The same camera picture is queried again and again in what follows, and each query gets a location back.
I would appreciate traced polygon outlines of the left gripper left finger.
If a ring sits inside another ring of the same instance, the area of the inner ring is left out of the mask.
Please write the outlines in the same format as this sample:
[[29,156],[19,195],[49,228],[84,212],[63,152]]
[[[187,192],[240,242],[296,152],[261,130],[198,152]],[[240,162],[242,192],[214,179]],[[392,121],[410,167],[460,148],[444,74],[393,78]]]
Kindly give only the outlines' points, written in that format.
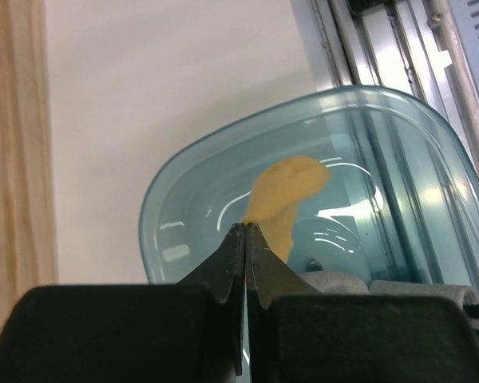
[[175,284],[39,286],[0,333],[0,382],[233,382],[246,228]]

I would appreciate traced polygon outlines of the yellow sock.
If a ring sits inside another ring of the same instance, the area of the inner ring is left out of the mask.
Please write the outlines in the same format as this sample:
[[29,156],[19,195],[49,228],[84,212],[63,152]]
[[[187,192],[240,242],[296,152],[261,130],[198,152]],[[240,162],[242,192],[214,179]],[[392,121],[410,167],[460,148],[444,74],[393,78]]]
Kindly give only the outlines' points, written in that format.
[[271,251],[287,262],[299,203],[321,192],[330,179],[329,168],[314,158],[285,158],[254,182],[242,222],[257,224]]

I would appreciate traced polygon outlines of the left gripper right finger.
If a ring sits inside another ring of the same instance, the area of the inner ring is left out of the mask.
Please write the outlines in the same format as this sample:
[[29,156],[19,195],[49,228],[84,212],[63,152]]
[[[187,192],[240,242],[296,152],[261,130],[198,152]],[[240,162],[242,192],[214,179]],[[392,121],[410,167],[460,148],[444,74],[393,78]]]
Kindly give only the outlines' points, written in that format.
[[322,294],[245,235],[254,382],[479,382],[479,341],[409,296]]

